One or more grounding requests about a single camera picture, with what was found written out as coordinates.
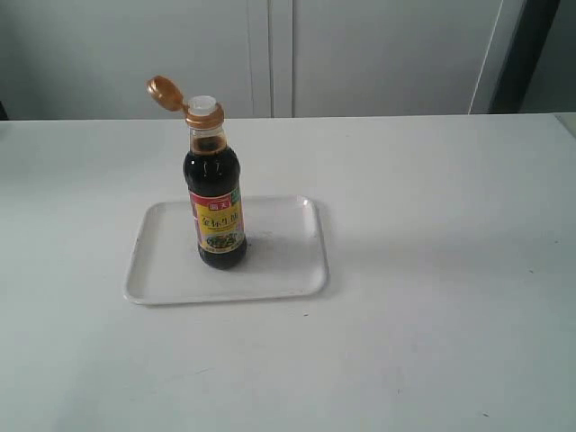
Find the soy sauce bottle gold cap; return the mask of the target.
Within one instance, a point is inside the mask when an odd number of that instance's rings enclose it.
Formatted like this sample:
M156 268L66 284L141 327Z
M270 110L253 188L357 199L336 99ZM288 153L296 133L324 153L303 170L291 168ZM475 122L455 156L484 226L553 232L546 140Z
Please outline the soy sauce bottle gold cap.
M223 129L224 110L208 95L186 101L164 76L151 78L147 88L161 107L182 113L189 128L190 149L184 157L183 174L199 256L213 268L232 268L244 258L248 242L239 187L240 163Z

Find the white plastic tray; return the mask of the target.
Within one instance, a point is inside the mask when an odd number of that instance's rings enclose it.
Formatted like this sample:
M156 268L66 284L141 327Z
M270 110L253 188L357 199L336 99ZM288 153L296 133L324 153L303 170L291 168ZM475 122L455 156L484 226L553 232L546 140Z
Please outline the white plastic tray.
M146 306L241 302L313 295L329 278L316 206L308 197L244 199L247 253L229 270L200 258L189 202L149 207L123 294Z

